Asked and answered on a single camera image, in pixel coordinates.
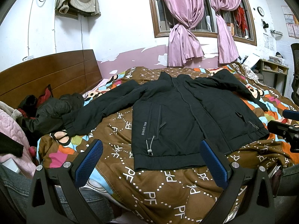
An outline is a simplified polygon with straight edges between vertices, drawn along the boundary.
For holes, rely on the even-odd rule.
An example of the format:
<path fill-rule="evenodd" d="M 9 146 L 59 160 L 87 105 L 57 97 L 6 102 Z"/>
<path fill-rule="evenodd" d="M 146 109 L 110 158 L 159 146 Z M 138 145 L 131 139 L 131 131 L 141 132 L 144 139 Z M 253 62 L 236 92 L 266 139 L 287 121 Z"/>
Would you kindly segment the left pink curtain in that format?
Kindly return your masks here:
<path fill-rule="evenodd" d="M 168 66 L 182 67 L 189 60 L 204 56 L 201 44 L 192 30 L 203 18 L 204 0 L 164 0 L 178 23 L 170 30 Z"/>

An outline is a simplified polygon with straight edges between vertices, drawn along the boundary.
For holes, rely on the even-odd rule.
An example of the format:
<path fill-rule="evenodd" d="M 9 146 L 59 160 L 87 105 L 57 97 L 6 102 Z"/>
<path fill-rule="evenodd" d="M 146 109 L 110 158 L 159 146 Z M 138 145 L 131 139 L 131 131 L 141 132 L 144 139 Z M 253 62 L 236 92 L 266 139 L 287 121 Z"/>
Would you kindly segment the person's jeans leg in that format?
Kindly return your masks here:
<path fill-rule="evenodd" d="M 1 223 L 108 223 L 114 214 L 106 197 L 80 189 L 73 168 L 37 170 L 30 180 L 1 165 Z"/>

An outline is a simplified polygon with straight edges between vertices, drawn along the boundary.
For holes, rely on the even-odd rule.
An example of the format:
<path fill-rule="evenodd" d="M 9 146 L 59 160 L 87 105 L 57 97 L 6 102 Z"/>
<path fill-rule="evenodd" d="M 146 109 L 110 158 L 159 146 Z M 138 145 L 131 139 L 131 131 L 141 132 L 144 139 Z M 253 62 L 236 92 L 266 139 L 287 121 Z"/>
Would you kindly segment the pink quilted blanket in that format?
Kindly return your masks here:
<path fill-rule="evenodd" d="M 27 137 L 16 121 L 20 117 L 18 110 L 1 102 L 1 163 L 11 163 L 15 172 L 33 178 L 36 165 Z"/>

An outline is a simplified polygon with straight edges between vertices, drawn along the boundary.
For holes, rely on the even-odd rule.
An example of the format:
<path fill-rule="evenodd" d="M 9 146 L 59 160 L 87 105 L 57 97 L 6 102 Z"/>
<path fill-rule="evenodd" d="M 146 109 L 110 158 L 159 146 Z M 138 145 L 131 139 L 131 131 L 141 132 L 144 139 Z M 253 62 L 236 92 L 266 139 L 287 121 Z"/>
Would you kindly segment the wooden headboard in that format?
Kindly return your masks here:
<path fill-rule="evenodd" d="M 93 50 L 57 53 L 22 62 L 1 72 L 1 101 L 17 108 L 27 95 L 83 94 L 102 80 Z"/>

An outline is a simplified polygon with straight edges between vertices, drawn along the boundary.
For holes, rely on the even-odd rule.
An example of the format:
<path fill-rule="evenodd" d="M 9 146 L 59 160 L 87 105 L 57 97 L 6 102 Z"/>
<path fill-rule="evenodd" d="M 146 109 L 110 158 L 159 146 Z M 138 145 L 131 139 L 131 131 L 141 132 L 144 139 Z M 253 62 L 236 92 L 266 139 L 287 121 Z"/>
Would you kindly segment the wooden side shelf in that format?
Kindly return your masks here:
<path fill-rule="evenodd" d="M 278 90 L 281 95 L 285 94 L 288 67 L 279 63 L 259 59 L 256 64 L 256 70 L 261 75 L 262 83 Z"/>

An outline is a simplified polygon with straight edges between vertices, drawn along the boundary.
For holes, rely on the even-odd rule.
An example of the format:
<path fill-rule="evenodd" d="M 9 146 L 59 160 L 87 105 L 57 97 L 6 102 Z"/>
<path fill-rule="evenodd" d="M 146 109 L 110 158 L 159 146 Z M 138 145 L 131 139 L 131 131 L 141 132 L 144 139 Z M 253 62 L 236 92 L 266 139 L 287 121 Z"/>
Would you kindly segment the red hanging tassel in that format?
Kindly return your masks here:
<path fill-rule="evenodd" d="M 237 26 L 241 29 L 243 33 L 245 33 L 246 30 L 248 29 L 245 10 L 241 6 L 239 6 L 234 11 L 234 16 L 235 16 L 235 21 L 237 23 Z"/>

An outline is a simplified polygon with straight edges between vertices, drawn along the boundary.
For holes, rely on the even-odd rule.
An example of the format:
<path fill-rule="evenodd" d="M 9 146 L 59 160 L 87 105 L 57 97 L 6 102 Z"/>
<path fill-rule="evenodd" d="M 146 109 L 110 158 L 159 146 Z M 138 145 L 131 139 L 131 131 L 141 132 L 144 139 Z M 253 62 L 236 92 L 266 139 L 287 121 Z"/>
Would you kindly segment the brown cartoon bedspread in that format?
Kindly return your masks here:
<path fill-rule="evenodd" d="M 239 63 L 215 69 L 132 67 L 86 94 L 84 107 L 66 117 L 66 132 L 43 136 L 38 156 L 60 167 L 94 139 L 103 155 L 89 187 L 146 223 L 199 223 L 221 194 L 200 153 L 203 140 L 228 161 L 266 171 L 298 163 L 298 154 L 269 133 L 275 120 L 298 106 L 249 78 Z"/>

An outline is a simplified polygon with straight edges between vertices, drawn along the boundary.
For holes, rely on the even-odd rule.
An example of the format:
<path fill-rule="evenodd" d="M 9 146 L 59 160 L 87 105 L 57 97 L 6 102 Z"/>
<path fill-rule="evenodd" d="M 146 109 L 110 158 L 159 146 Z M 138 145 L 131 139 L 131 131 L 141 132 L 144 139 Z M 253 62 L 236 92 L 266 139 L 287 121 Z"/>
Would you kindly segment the round wall clock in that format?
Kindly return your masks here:
<path fill-rule="evenodd" d="M 261 15 L 261 17 L 264 17 L 265 12 L 264 12 L 264 10 L 262 9 L 262 7 L 257 7 L 257 11 L 258 11 L 259 15 Z"/>

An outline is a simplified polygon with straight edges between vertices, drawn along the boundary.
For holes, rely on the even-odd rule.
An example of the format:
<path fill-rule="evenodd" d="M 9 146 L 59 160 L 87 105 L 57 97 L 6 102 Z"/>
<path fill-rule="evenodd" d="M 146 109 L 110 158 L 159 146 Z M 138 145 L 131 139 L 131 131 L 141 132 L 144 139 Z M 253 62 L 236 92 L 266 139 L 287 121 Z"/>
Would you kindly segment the pink curtain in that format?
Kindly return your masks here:
<path fill-rule="evenodd" d="M 240 3 L 241 0 L 210 0 L 210 5 L 215 10 L 216 15 L 218 60 L 220 64 L 231 63 L 239 57 L 236 44 L 220 11 L 234 11 Z"/>
<path fill-rule="evenodd" d="M 170 30 L 168 66 L 182 67 L 189 60 L 204 56 L 201 44 L 192 30 L 203 18 L 204 0 L 164 0 L 178 23 Z"/>

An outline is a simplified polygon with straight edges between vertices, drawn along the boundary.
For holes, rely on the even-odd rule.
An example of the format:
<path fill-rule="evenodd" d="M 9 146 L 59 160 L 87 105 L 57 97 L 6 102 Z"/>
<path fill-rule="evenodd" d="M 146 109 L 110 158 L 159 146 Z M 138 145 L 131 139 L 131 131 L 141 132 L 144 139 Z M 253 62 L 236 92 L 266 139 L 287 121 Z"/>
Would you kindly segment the right pink curtain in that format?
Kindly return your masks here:
<path fill-rule="evenodd" d="M 239 57 L 236 44 L 220 11 L 234 11 L 240 3 L 241 0 L 210 0 L 210 5 L 215 10 L 216 15 L 218 60 L 220 64 L 231 63 Z"/>

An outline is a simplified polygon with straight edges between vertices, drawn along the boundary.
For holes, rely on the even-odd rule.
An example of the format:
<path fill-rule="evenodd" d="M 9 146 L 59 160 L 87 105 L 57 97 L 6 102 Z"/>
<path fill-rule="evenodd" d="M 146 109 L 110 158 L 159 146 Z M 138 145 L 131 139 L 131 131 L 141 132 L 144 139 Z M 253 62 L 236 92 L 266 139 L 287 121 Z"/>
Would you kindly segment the wooden framed window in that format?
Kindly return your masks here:
<path fill-rule="evenodd" d="M 149 4 L 155 38 L 168 37 L 170 30 L 178 23 L 178 20 L 172 16 L 164 0 L 149 0 Z M 220 11 L 220 14 L 224 18 L 234 41 L 256 46 L 256 31 L 249 1 L 241 0 L 240 6 L 245 10 L 248 26 L 245 33 L 237 26 L 233 11 Z M 192 33 L 197 37 L 217 37 L 215 10 L 211 7 L 210 0 L 204 0 L 203 18 L 192 30 Z"/>

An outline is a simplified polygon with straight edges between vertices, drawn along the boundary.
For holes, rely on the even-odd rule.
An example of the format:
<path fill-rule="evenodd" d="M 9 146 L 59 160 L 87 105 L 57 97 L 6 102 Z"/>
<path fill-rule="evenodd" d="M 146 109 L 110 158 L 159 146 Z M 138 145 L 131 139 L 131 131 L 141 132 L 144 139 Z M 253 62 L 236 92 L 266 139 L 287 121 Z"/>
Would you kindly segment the beige cloth on wall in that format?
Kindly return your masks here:
<path fill-rule="evenodd" d="M 91 17 L 101 16 L 98 0 L 55 0 L 55 11 L 60 14 L 67 14 L 70 8 Z"/>

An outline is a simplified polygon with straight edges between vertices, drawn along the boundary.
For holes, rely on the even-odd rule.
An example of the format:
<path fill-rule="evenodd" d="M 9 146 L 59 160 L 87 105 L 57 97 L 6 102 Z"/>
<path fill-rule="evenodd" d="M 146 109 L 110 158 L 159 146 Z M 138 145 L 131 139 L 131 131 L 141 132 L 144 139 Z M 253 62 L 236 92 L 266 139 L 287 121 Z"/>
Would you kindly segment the dark clothes pile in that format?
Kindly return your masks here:
<path fill-rule="evenodd" d="M 82 108 L 84 98 L 79 93 L 65 94 L 55 98 L 50 85 L 38 98 L 26 96 L 17 109 L 22 117 L 17 120 L 28 138 L 37 138 L 63 129 L 62 116 Z"/>

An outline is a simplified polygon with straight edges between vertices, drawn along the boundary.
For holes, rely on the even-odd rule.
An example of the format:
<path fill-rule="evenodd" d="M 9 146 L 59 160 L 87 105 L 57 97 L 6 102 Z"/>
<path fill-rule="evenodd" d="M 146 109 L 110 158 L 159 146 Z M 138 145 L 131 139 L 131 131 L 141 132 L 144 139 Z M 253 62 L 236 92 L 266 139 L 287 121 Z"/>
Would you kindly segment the black jacket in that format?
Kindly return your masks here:
<path fill-rule="evenodd" d="M 86 106 L 63 115 L 69 136 L 85 135 L 105 117 L 132 111 L 132 153 L 135 171 L 172 170 L 204 165 L 200 143 L 209 140 L 230 154 L 269 132 L 246 105 L 252 101 L 267 111 L 249 89 L 226 69 L 210 77 L 172 77 L 134 80 L 104 93 Z"/>

